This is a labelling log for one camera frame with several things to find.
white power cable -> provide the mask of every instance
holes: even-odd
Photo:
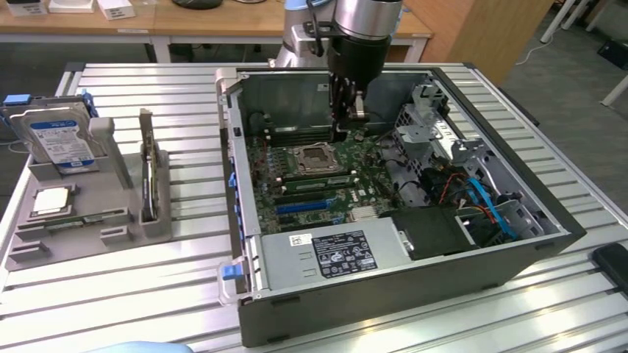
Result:
[[[518,62],[518,63],[514,63],[514,65],[522,65],[526,63],[528,59],[529,59],[529,55],[532,54],[533,51],[544,48],[545,46],[548,46],[549,44],[552,44],[552,41],[553,41],[553,35],[556,34],[557,31],[560,31],[561,28],[558,26],[558,28],[556,29],[556,31],[553,31],[553,33],[549,35],[549,41],[542,45],[542,46],[537,46],[536,48],[532,48],[529,51],[528,51],[528,54],[525,55],[525,59]]]
[[[9,151],[12,153],[21,153],[21,154],[30,153],[29,151],[17,151],[16,149],[13,149],[10,147],[12,145],[16,145],[18,143],[21,143],[21,141],[17,140],[17,141],[13,141],[13,142],[9,142],[9,143],[2,143],[2,144],[0,144],[0,146],[6,146],[6,148],[9,149]]]
[[[0,146],[13,145],[17,142],[20,142],[20,140],[14,140],[14,141],[10,141],[10,142],[2,142],[2,143],[0,143]]]

metal slotted table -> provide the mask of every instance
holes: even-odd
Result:
[[[216,67],[226,65],[108,64],[65,72],[57,94],[86,88],[94,95],[100,115],[114,117],[122,153],[137,148],[140,108],[154,113],[154,135],[170,158],[173,240],[0,272],[4,352],[81,352],[129,340],[229,353],[614,352],[628,346],[628,300],[589,259],[601,244],[628,244],[626,216],[482,75],[444,64],[588,235],[500,288],[276,345],[241,347],[236,308],[217,303],[216,284],[230,252],[213,84]],[[450,115],[472,137],[454,108]],[[25,171],[0,223],[2,249],[26,180]]]

power supply label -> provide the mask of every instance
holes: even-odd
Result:
[[[373,252],[361,230],[312,238],[312,246],[325,278],[377,268]]]

floor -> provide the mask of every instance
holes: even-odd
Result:
[[[538,26],[536,38],[552,16]],[[628,72],[597,49],[604,39],[572,26],[553,35],[526,63],[512,68],[501,88],[537,118],[542,133],[610,200],[628,213],[628,93],[613,107],[600,104]],[[532,39],[525,53],[541,45]]]
[[[552,14],[536,34],[541,37]],[[541,123],[541,130],[565,155],[585,172],[614,203],[628,212],[628,95],[613,108],[600,105],[628,72],[616,68],[596,54],[604,40],[581,28],[560,30],[549,46],[536,50],[525,64],[514,66],[502,89],[513,96]],[[537,39],[528,43],[538,46]],[[196,62],[265,62],[274,57],[277,46],[212,46],[194,49]],[[52,95],[66,62],[145,63],[141,45],[0,44],[0,97],[30,93]],[[12,139],[0,126],[0,143]],[[4,213],[13,186],[20,176],[25,154],[0,146],[0,214]]]

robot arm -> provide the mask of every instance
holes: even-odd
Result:
[[[293,7],[300,15],[289,8],[294,4],[286,2],[286,35],[276,63],[322,66],[321,57],[326,54],[332,140],[342,140],[345,132],[369,120],[364,110],[366,87],[384,68],[402,5],[400,0],[336,0],[333,8],[325,0],[304,1],[305,7]],[[330,21],[321,21],[325,15],[329,18],[330,10]],[[292,55],[292,60],[285,59],[285,54]]]

